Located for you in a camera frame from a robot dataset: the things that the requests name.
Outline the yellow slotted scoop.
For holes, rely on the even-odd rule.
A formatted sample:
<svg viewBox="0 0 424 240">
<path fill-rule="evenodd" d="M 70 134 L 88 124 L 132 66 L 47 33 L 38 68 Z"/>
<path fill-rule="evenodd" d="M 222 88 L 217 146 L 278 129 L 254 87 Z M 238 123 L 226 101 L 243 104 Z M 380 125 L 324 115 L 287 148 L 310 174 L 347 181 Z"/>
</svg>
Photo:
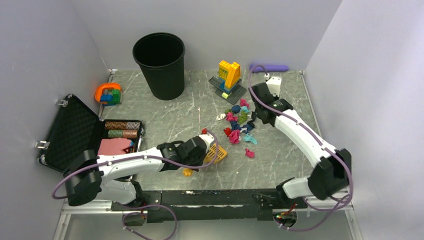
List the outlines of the yellow slotted scoop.
<svg viewBox="0 0 424 240">
<path fill-rule="evenodd" d="M 206 156 L 203 158 L 202 165 L 207 165 L 210 162 L 213 162 L 213 164 L 217 164 L 220 161 L 222 161 L 227 155 L 228 155 L 228 153 L 226 152 L 226 150 L 221 145 L 218 145 L 218 148 L 217 148 L 216 145 L 213 144 L 210 147 L 209 151 L 207 152 Z M 185 177 L 190 177 L 193 174 L 194 171 L 199 171 L 199 170 L 198 169 L 183 168 L 182 174 Z"/>
</svg>

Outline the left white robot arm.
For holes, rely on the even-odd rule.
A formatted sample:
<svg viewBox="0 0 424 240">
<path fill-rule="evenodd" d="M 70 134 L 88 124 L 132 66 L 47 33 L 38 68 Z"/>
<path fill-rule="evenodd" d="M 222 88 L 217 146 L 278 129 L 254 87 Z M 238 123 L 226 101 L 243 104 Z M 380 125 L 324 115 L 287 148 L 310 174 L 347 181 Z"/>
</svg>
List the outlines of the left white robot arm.
<svg viewBox="0 0 424 240">
<path fill-rule="evenodd" d="M 93 200 L 106 200 L 126 205 L 131 210 L 144 203 L 137 182 L 120 178 L 147 172 L 174 171 L 179 168 L 199 170 L 212 148 L 218 148 L 216 136 L 206 132 L 187 141 L 163 142 L 144 151 L 121 155 L 96 155 L 92 150 L 81 153 L 63 172 L 67 202 L 82 206 Z"/>
</svg>

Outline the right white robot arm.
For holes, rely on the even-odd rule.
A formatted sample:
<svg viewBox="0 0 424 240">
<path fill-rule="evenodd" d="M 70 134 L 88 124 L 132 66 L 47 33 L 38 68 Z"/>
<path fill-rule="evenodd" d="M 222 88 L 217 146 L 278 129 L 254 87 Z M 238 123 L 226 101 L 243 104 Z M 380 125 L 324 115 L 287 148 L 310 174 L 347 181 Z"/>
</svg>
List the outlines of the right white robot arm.
<svg viewBox="0 0 424 240">
<path fill-rule="evenodd" d="M 256 117 L 286 135 L 313 168 L 310 176 L 291 178 L 276 187 L 276 203 L 288 208 L 295 199 L 315 197 L 325 200 L 347 187 L 352 181 L 352 156 L 347 149 L 337 149 L 323 140 L 288 101 L 280 98 L 281 83 L 281 78 L 271 77 L 250 85 L 249 92 Z"/>
</svg>

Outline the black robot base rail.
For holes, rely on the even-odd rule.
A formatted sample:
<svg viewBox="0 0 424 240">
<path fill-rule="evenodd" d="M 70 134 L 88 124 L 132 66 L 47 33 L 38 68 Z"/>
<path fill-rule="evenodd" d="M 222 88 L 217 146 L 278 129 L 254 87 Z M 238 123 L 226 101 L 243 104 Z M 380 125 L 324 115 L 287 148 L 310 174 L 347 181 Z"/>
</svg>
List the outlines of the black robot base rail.
<svg viewBox="0 0 424 240">
<path fill-rule="evenodd" d="M 162 223 L 173 216 L 157 205 L 170 208 L 179 221 L 256 219 L 271 221 L 273 214 L 306 209 L 301 197 L 284 200 L 274 188 L 226 190 L 145 190 L 146 221 Z"/>
</svg>

